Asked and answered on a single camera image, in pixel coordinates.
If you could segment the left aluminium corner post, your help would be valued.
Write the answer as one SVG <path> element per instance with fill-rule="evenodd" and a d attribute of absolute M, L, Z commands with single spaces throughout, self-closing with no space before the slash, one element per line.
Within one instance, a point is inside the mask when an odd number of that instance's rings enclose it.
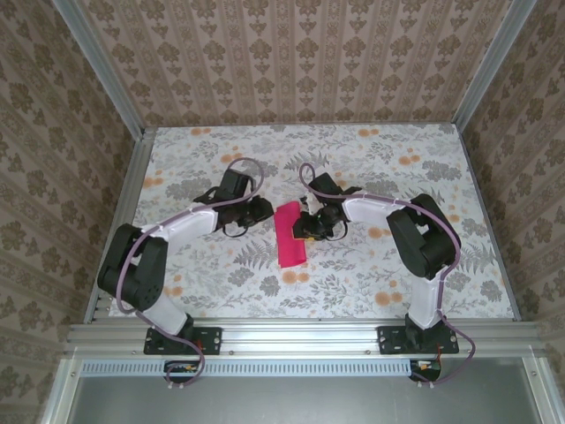
<path fill-rule="evenodd" d="M 80 9 L 77 0 L 53 0 L 53 3 L 134 141 L 140 141 L 145 125 L 127 93 L 125 84 L 120 81 L 114 70 L 109 54 L 104 51 L 93 26 L 87 21 L 87 15 Z"/>

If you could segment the left aluminium side rail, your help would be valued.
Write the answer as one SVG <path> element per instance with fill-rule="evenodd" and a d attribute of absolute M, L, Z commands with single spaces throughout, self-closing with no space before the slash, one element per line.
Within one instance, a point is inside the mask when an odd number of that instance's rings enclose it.
<path fill-rule="evenodd" d="M 131 223 L 136 212 L 139 196 L 142 190 L 143 181 L 147 173 L 151 152 L 154 146 L 157 128 L 149 127 L 143 130 L 142 136 L 134 143 L 131 160 L 128 164 L 124 177 L 124 183 L 117 201 L 114 217 L 109 229 L 100 264 L 96 274 L 102 270 L 103 261 L 109 251 L 111 241 L 117 228 L 123 223 Z M 113 295 L 102 291 L 97 283 L 97 277 L 94 277 L 93 290 L 91 292 L 85 317 L 84 324 L 91 324 L 94 321 L 96 311 L 98 310 L 99 300 L 102 299 L 102 311 L 108 312 L 111 305 Z"/>

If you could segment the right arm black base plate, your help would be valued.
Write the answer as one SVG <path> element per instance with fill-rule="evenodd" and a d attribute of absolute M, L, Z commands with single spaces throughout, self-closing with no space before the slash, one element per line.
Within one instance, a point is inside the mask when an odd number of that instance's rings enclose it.
<path fill-rule="evenodd" d="M 456 333 L 443 325 L 425 330 L 419 327 L 382 326 L 377 333 L 380 353 L 384 355 L 459 353 Z"/>

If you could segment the right aluminium side rail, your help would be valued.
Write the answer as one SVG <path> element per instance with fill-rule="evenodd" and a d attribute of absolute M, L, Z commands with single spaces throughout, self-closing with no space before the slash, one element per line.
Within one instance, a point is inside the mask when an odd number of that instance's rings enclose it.
<path fill-rule="evenodd" d="M 490 220 L 490 217 L 489 217 L 487 209 L 486 209 L 485 199 L 484 199 L 484 196 L 483 196 L 483 194 L 480 190 L 480 184 L 478 183 L 478 177 L 477 177 L 476 172 L 473 168 L 469 151 L 468 151 L 468 149 L 465 145 L 464 139 L 463 139 L 462 131 L 456 125 L 455 125 L 455 129 L 456 129 L 456 133 L 458 135 L 458 138 L 460 140 L 464 156 L 465 156 L 467 164 L 468 164 L 469 173 L 471 174 L 473 185 L 475 187 L 475 191 L 476 191 L 476 194 L 478 196 L 478 202 L 480 204 L 481 210 L 483 212 L 483 216 L 485 218 L 485 225 L 486 225 L 489 237 L 491 239 L 491 242 L 492 242 L 492 245 L 493 245 L 493 251 L 495 253 L 495 257 L 496 257 L 496 260 L 498 262 L 499 269 L 500 269 L 500 272 L 501 272 L 501 280 L 503 282 L 503 286 L 504 286 L 504 289 L 507 293 L 508 300 L 509 300 L 509 303 L 510 303 L 510 307 L 511 307 L 511 310 L 512 310 L 512 313 L 513 313 L 513 320 L 521 322 L 523 320 L 523 317 L 521 316 L 521 313 L 519 311 L 519 307 L 518 307 L 517 302 L 516 302 L 516 296 L 513 293 L 512 285 L 511 285 L 511 282 L 509 280 L 509 275 L 508 275 L 504 261 L 503 261 L 502 256 L 501 256 L 501 250 L 498 246 L 498 240 L 497 240 L 496 235 L 493 231 L 492 222 Z"/>

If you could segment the floral table cover sheet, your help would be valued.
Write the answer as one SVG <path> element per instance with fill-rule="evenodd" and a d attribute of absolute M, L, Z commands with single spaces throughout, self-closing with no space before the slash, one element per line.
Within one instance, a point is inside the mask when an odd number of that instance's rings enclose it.
<path fill-rule="evenodd" d="M 138 226 L 159 223 L 220 183 L 228 166 L 262 179 L 274 206 L 300 199 L 308 174 L 328 173 L 342 188 L 410 200 L 431 195 L 462 241 L 445 283 L 449 319 L 512 319 L 501 258 L 453 125 L 269 125 L 162 127 L 136 206 Z M 169 257 L 164 293 L 195 317 L 394 318 L 411 302 L 412 274 L 390 230 L 354 223 L 333 242 L 310 242 L 307 260 L 284 269 L 267 220 L 195 239 Z"/>

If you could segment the right aluminium corner post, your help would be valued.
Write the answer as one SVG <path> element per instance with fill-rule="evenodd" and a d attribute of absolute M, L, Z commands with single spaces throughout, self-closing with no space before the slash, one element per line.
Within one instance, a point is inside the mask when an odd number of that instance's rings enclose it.
<path fill-rule="evenodd" d="M 512 1 L 452 119 L 458 132 L 461 133 L 469 124 L 536 2 L 537 0 Z"/>

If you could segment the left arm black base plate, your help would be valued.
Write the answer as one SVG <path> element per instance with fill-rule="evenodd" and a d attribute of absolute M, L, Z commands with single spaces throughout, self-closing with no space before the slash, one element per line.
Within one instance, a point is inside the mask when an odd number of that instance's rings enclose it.
<path fill-rule="evenodd" d="M 218 355 L 222 344 L 222 328 L 192 327 L 183 330 L 177 337 L 191 341 L 205 355 Z M 190 346 L 165 337 L 156 329 L 147 331 L 143 352 L 146 355 L 197 355 Z"/>

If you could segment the aluminium side rail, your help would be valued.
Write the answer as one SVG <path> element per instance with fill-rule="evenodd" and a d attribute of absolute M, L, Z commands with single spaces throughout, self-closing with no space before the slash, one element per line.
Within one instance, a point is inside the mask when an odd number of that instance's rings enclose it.
<path fill-rule="evenodd" d="M 142 136 L 134 143 L 131 160 L 128 164 L 124 177 L 124 183 L 117 201 L 114 217 L 109 229 L 100 264 L 96 274 L 102 270 L 103 261 L 109 251 L 111 241 L 117 228 L 123 223 L 131 223 L 136 212 L 139 196 L 142 190 L 143 181 L 147 173 L 151 152 L 154 146 L 157 128 L 149 127 L 143 130 Z M 85 317 L 84 324 L 91 324 L 94 321 L 96 311 L 98 310 L 99 300 L 102 299 L 102 311 L 108 312 L 111 305 L 113 295 L 102 291 L 97 283 L 97 277 L 94 277 L 93 290 L 91 292 Z"/>
<path fill-rule="evenodd" d="M 463 139 L 462 131 L 456 125 L 455 125 L 455 129 L 456 129 L 456 133 L 458 135 L 458 138 L 460 140 L 464 156 L 465 156 L 467 164 L 468 164 L 469 173 L 471 174 L 473 185 L 475 187 L 475 191 L 476 191 L 476 194 L 478 196 L 478 202 L 480 204 L 481 210 L 483 212 L 483 216 L 485 218 L 485 225 L 486 225 L 489 237 L 491 239 L 491 242 L 492 242 L 492 245 L 493 245 L 493 251 L 495 253 L 495 257 L 496 257 L 496 260 L 498 262 L 499 269 L 500 269 L 500 272 L 501 272 L 501 280 L 503 282 L 503 286 L 504 286 L 504 289 L 507 293 L 508 300 L 509 300 L 509 303 L 510 303 L 510 307 L 511 307 L 511 310 L 512 310 L 512 313 L 513 313 L 513 320 L 521 322 L 523 320 L 523 317 L 521 316 L 521 313 L 519 311 L 519 307 L 518 307 L 517 302 L 516 302 L 516 296 L 513 293 L 512 285 L 511 285 L 511 282 L 509 280 L 509 275 L 508 275 L 504 261 L 503 261 L 502 256 L 501 256 L 501 250 L 498 246 L 498 240 L 497 240 L 496 235 L 493 231 L 492 222 L 490 220 L 490 217 L 489 217 L 487 209 L 486 209 L 485 199 L 484 199 L 484 196 L 483 196 L 483 194 L 480 190 L 480 184 L 478 183 L 478 177 L 477 177 L 476 172 L 473 168 L 469 151 L 468 151 L 468 149 L 465 145 L 464 139 Z"/>

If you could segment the pink paper sheet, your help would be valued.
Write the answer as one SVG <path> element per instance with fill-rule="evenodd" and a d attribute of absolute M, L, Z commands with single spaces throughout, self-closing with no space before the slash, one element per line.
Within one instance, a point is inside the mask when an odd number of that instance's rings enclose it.
<path fill-rule="evenodd" d="M 282 269 L 306 262 L 305 242 L 294 238 L 292 230 L 300 212 L 299 202 L 291 201 L 278 207 L 274 214 L 278 265 Z"/>

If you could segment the aluminium cross rail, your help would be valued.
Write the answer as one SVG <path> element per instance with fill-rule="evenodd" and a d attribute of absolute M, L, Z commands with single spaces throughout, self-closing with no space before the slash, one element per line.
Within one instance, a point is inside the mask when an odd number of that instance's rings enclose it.
<path fill-rule="evenodd" d="M 459 357 L 543 357 L 545 348 L 532 322 L 454 319 L 462 331 Z M 398 319 L 199 319 L 198 327 L 222 328 L 220 356 L 233 359 L 356 359 L 378 356 L 377 329 Z M 64 356 L 84 359 L 141 357 L 147 325 L 132 318 L 107 318 L 73 325 Z"/>

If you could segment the grey metal panel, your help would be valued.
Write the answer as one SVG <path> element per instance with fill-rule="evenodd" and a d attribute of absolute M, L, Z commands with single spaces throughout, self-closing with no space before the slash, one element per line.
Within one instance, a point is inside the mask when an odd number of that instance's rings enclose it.
<path fill-rule="evenodd" d="M 184 389 L 159 378 L 86 378 L 69 424 L 541 424 L 509 371 L 434 389 L 404 378 L 209 377 Z"/>

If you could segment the aluminium corner post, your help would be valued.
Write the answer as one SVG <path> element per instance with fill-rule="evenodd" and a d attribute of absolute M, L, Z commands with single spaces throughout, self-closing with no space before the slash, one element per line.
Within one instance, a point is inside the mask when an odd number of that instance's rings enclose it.
<path fill-rule="evenodd" d="M 77 0 L 53 0 L 53 3 L 134 141 L 140 141 L 145 125 L 127 93 L 125 84 L 120 81 L 114 70 L 109 54 L 104 51 L 93 26 L 87 21 L 87 15 L 80 9 Z"/>
<path fill-rule="evenodd" d="M 537 0 L 512 1 L 452 119 L 458 132 L 461 133 L 469 124 L 536 2 Z"/>

